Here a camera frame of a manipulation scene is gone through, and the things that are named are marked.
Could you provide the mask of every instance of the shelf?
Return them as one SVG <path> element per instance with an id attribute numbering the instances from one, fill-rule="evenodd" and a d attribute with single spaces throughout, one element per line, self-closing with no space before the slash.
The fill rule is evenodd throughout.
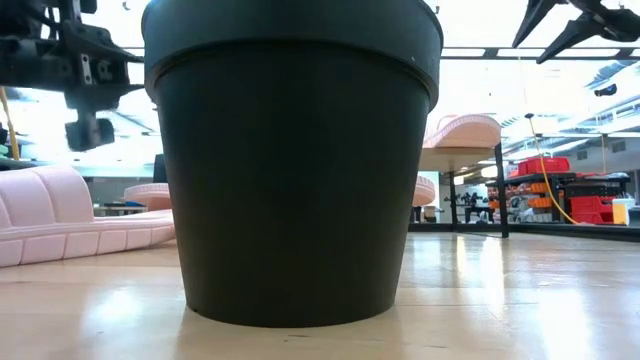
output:
<path id="1" fill-rule="evenodd" d="M 494 157 L 493 149 L 433 148 L 422 149 L 419 171 L 458 171 Z"/>
<path id="2" fill-rule="evenodd" d="M 617 177 L 617 178 L 607 178 L 607 177 L 589 177 L 589 178 L 585 178 L 585 177 L 577 177 L 575 179 L 575 181 L 573 182 L 573 184 L 571 185 L 575 185 L 575 184 L 580 184 L 580 183 L 603 183 L 603 182 L 615 182 L 615 183 L 628 183 L 631 182 L 631 178 L 628 177 Z"/>
<path id="3" fill-rule="evenodd" d="M 549 177 L 549 180 L 551 180 L 552 177 L 555 177 L 558 180 L 567 180 L 567 179 L 575 179 L 577 175 L 575 173 L 556 173 L 556 174 L 547 174 L 547 176 Z M 518 176 L 518 177 L 504 180 L 505 185 L 520 185 L 525 182 L 544 182 L 544 175 L 531 174 L 531 175 Z M 487 187 L 496 187 L 496 186 L 497 186 L 496 182 L 487 183 Z"/>

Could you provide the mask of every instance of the orange object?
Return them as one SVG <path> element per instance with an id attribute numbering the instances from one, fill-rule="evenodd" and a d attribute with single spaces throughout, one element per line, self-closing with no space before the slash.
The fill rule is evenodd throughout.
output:
<path id="1" fill-rule="evenodd" d="M 534 194 L 544 194 L 547 192 L 547 186 L 544 183 L 531 184 L 531 192 Z"/>
<path id="2" fill-rule="evenodd" d="M 549 208 L 553 205 L 551 198 L 529 199 L 528 204 L 532 208 Z"/>

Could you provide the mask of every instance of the ceiling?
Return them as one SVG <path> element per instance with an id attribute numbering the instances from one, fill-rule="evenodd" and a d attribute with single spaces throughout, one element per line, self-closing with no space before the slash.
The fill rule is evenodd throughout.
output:
<path id="1" fill-rule="evenodd" d="M 507 47 L 526 7 L 525 0 L 425 1 L 433 9 L 438 9 L 445 33 L 445 47 Z M 604 2 L 609 7 L 619 3 L 617 0 Z M 98 3 L 98 12 L 85 15 L 83 21 L 109 29 L 118 45 L 144 55 L 140 18 L 148 0 L 98 0 Z M 622 3 L 631 8 L 635 6 L 635 11 L 640 14 L 640 1 Z M 571 6 L 556 7 L 522 46 L 547 46 L 566 22 L 577 15 Z M 597 38 L 580 46 L 611 45 Z M 637 48 L 640 42 L 615 46 Z M 441 66 L 440 102 L 430 118 L 462 113 L 494 114 L 504 127 L 504 144 L 509 154 L 517 154 L 522 148 L 530 147 L 527 140 L 530 129 L 528 122 L 523 121 L 525 113 L 538 115 L 543 119 L 541 124 L 546 123 L 554 132 L 597 132 L 600 127 L 612 126 L 613 122 L 617 124 L 620 120 L 606 114 L 633 105 L 640 98 L 638 64 L 618 66 L 623 70 L 609 79 L 611 74 L 603 72 L 603 69 L 616 65 L 619 64 L 613 61 L 548 61 L 536 65 L 532 61 L 445 60 Z M 129 71 L 132 82 L 143 82 L 143 66 L 131 65 Z M 612 97 L 595 97 L 588 85 L 596 78 L 601 86 L 615 81 L 619 85 L 619 93 Z M 51 161 L 144 164 L 153 162 L 155 153 L 161 151 L 157 113 L 144 90 L 123 97 L 118 109 L 100 114 L 114 123 L 119 135 L 116 144 L 83 154 L 70 153 L 65 147 L 64 123 L 75 120 L 75 114 L 65 108 L 62 94 L 33 89 L 20 91 L 23 100 L 11 103 L 15 127 L 25 144 L 33 144 L 33 156 L 39 160 L 46 157 Z M 627 121 L 637 121 L 634 118 L 637 116 L 635 108 L 625 114 Z M 545 144 L 557 147 L 558 143 L 562 145 L 562 141 L 567 140 Z M 132 153 L 139 155 L 132 159 Z"/>

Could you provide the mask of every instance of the red storage bin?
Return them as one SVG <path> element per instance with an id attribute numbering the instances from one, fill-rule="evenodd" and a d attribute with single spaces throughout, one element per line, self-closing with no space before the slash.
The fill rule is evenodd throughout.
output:
<path id="1" fill-rule="evenodd" d="M 565 173 L 569 172 L 571 168 L 569 166 L 569 159 L 564 157 L 545 157 L 543 161 L 547 173 Z M 541 173 L 542 165 L 540 164 L 539 157 L 530 158 L 518 164 L 518 176 Z"/>
<path id="2" fill-rule="evenodd" d="M 571 201 L 572 214 L 613 214 L 613 196 L 576 196 Z"/>
<path id="3" fill-rule="evenodd" d="M 613 224 L 613 213 L 571 214 L 571 217 L 579 223 L 596 225 Z"/>

